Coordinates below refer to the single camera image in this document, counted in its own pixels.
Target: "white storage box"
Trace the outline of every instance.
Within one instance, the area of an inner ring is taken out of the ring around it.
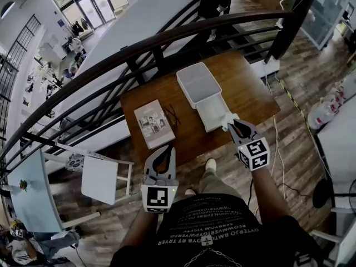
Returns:
[[[178,71],[177,80],[191,107],[197,109],[205,131],[221,127],[229,108],[221,96],[220,85],[205,64],[200,62]]]
[[[220,85],[202,62],[179,70],[177,80],[193,109],[199,102],[221,94]]]

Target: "glass door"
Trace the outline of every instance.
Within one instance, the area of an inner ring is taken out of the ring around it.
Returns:
[[[115,18],[108,0],[94,0],[105,23]]]
[[[90,24],[92,24],[93,28],[97,28],[104,24],[91,0],[80,0],[79,5],[87,16],[87,18],[89,19]]]

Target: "sneaker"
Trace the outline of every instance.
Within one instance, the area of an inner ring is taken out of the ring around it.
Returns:
[[[208,39],[206,42],[211,42],[211,41],[213,41],[214,39],[216,39],[216,35],[215,35],[215,34],[211,34],[211,35],[209,36],[209,39]]]
[[[216,161],[213,158],[210,158],[205,164],[205,171],[206,172],[213,172],[216,173]]]
[[[196,195],[196,192],[193,189],[187,189],[185,190],[185,195]]]
[[[220,12],[220,15],[223,15],[225,11],[227,10],[227,7],[223,7],[222,5],[219,5],[217,10]]]

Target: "yellow tape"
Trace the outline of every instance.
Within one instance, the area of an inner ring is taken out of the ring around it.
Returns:
[[[310,126],[308,124],[308,120],[306,119],[303,111],[300,109],[300,107],[298,106],[298,103],[295,101],[295,99],[292,97],[291,93],[285,88],[285,85],[281,82],[281,80],[276,79],[279,84],[281,85],[281,87],[283,88],[283,90],[287,93],[288,97],[291,99],[291,101],[293,102],[294,106],[296,107],[296,109],[298,110],[298,112],[300,113],[301,117],[303,118],[306,127],[308,128],[308,130],[310,131]]]

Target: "white table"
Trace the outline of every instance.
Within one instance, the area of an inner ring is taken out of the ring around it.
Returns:
[[[28,231],[57,233],[100,216],[99,212],[95,212],[76,220],[62,222],[44,167],[42,152],[37,150],[7,177],[8,184],[16,186],[11,192],[16,217],[23,222]],[[19,188],[20,180],[27,181],[27,192]]]
[[[356,97],[350,98],[318,133],[333,180],[334,193],[348,193],[356,179]],[[349,197],[335,197],[335,207],[350,209]]]

